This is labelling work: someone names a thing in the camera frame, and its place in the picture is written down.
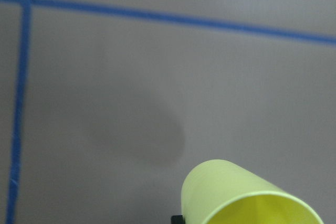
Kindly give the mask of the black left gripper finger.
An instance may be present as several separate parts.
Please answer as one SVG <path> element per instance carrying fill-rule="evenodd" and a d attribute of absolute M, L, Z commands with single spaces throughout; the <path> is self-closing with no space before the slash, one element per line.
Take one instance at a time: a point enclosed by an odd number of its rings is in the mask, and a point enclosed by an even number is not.
<path fill-rule="evenodd" d="M 184 224 L 184 218 L 182 215 L 174 215 L 171 217 L 171 224 Z"/>

